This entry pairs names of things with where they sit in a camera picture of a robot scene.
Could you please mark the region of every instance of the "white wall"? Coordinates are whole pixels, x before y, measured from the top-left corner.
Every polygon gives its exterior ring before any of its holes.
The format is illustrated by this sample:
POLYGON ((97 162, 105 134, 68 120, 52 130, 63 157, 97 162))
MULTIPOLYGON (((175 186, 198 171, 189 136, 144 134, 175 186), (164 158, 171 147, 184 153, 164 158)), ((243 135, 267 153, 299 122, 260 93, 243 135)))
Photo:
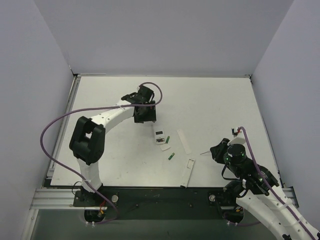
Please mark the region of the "white wall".
POLYGON ((73 76, 32 0, 2 1, 0 23, 0 239, 17 240, 48 167, 40 133, 64 111, 73 76))
POLYGON ((35 0, 74 73, 252 74, 293 0, 35 0))
POLYGON ((320 229, 320 1, 295 0, 253 74, 281 176, 320 229))

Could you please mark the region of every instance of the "purple cable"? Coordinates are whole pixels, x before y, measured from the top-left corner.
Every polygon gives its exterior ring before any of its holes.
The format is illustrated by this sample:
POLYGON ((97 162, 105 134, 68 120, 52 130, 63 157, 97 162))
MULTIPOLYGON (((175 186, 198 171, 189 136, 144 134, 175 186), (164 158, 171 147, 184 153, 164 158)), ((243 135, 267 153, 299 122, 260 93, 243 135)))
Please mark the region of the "purple cable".
MULTIPOLYGON (((242 130, 243 131, 243 135, 244 135, 244 138, 245 138, 245 141, 246 141, 246 145, 248 146, 248 149, 249 149, 249 152, 251 154, 251 157, 252 157, 252 161, 253 161, 253 164, 254 164, 254 167, 255 169, 257 170, 257 172, 259 173, 259 175, 261 176, 261 178, 263 179, 263 182, 264 184, 270 189, 270 191, 272 192, 272 194, 276 197, 276 199, 279 200, 280 203, 282 203, 283 205, 285 205, 286 203, 281 199, 281 197, 279 197, 276 192, 272 189, 272 187, 270 186, 270 184, 267 182, 267 180, 265 179, 265 176, 263 175, 263 173, 261 172, 258 164, 257 164, 257 161, 255 159, 255 156, 254 156, 254 153, 252 151, 252 148, 251 148, 251 145, 249 143, 249 139, 248 139, 248 136, 247 136, 247 132, 246 132, 246 129, 243 127, 243 126, 240 126, 238 127, 237 129, 238 131, 239 130, 242 130)), ((295 214, 295 212, 291 209, 291 207, 289 206, 286 206, 286 208, 289 210, 289 212, 293 215, 293 217, 299 221, 299 217, 295 214)), ((313 240, 316 240, 316 238, 312 235, 312 233, 309 231, 309 229, 304 225, 304 223, 302 221, 299 222, 299 224, 301 225, 301 227, 308 233, 308 235, 310 236, 310 238, 312 238, 313 240)))
POLYGON ((62 116, 59 116, 57 117, 56 119, 52 120, 42 131, 41 135, 40 135, 40 145, 41 145, 41 149, 42 151, 44 152, 45 155, 47 155, 47 157, 49 159, 51 159, 52 161, 54 161, 55 163, 59 164, 60 166, 68 169, 69 171, 77 174, 83 181, 85 181, 85 183, 87 184, 87 186, 89 188, 91 188, 96 194, 98 194, 101 198, 103 198, 108 204, 111 205, 111 207, 115 210, 116 212, 116 216, 113 217, 113 218, 110 218, 110 219, 107 219, 107 220, 103 220, 101 222, 97 222, 95 224, 104 224, 104 223, 107 223, 107 222, 110 222, 112 220, 115 220, 117 219, 118 215, 119 215, 119 211, 118 209, 116 208, 116 206, 108 199, 106 198, 104 195, 102 195, 100 192, 98 192, 91 184, 90 182, 88 182, 86 180, 86 178, 79 172, 77 172, 76 170, 73 170, 71 167, 68 167, 67 165, 63 164, 62 162, 58 161, 57 159, 55 159, 54 157, 52 157, 46 150, 45 146, 44 146, 44 135, 45 135, 45 132, 48 130, 48 128, 53 125, 55 122, 59 121, 60 119, 66 117, 66 116, 69 116, 71 114, 75 114, 75 113, 79 113, 79 112, 84 112, 84 111, 92 111, 92 110, 109 110, 109 109, 119 109, 119 108, 126 108, 126 107, 153 107, 155 105, 158 105, 161 101, 162 101, 162 97, 163 97, 163 94, 162 94, 162 91, 160 89, 160 87, 153 83, 153 82, 150 82, 150 81, 147 81, 147 82, 144 82, 142 84, 140 84, 139 86, 142 86, 142 85, 145 85, 145 84, 151 84, 151 85, 154 85, 156 86, 156 88, 159 90, 160 92, 160 99, 159 101, 157 101, 156 103, 154 104, 127 104, 127 105, 121 105, 121 106, 103 106, 103 107, 89 107, 89 108, 81 108, 81 109, 77 109, 77 110, 73 110, 73 111, 70 111, 70 112, 67 112, 65 114, 63 114, 62 116))

